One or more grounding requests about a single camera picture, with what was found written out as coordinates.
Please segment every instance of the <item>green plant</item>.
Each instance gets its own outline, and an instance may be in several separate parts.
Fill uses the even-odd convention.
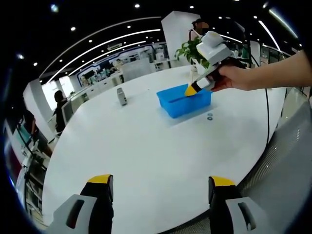
[[[177,60],[180,60],[180,56],[186,57],[189,63],[192,62],[192,59],[196,59],[199,64],[205,68],[209,67],[209,62],[197,51],[196,46],[201,43],[201,39],[196,37],[194,40],[189,40],[182,44],[181,49],[177,49],[175,52],[175,57]]]

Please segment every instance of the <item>hand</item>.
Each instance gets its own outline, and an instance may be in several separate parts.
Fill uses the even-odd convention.
[[[222,80],[215,83],[213,92],[220,91],[228,88],[236,88],[241,90],[256,89],[253,79],[249,76],[249,70],[238,68],[235,66],[222,66],[219,69]]]

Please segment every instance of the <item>round table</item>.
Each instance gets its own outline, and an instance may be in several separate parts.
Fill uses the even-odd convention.
[[[172,119],[156,92],[190,82],[189,74],[190,66],[149,74],[79,107],[45,176],[47,225],[53,212],[97,175],[114,176],[114,234],[159,233],[181,225],[209,209],[209,176],[237,184],[247,175],[266,146],[265,91],[213,93],[210,107]],[[118,101],[119,87],[126,106]],[[285,89],[270,89],[268,97],[271,137]]]

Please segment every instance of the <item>white wall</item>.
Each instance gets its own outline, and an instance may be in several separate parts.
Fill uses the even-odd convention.
[[[69,80],[74,88],[74,91],[77,93],[78,91],[80,91],[82,89],[82,86],[79,83],[79,80],[77,78],[77,75],[72,75],[69,77]]]
[[[173,11],[161,21],[170,59],[175,59],[176,50],[181,48],[182,43],[189,40],[192,22],[198,18],[200,15]],[[180,57],[180,65],[189,65],[189,62],[186,58]]]
[[[250,50],[251,54],[253,55],[254,59],[257,61],[257,63],[261,64],[261,49],[260,49],[260,44],[256,41],[250,41]],[[255,63],[254,59],[252,58],[252,62],[257,67],[257,64]]]
[[[39,79],[28,83],[23,92],[23,97],[26,108],[36,119],[36,125],[48,141],[51,141],[54,138],[54,133],[47,122],[52,117],[52,110],[45,98]]]

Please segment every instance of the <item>blue plastic tub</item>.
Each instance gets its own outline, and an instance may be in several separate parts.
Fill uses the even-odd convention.
[[[182,115],[199,110],[211,103],[211,93],[201,90],[197,94],[184,96],[188,84],[166,89],[157,93],[160,105],[172,118],[178,118]]]

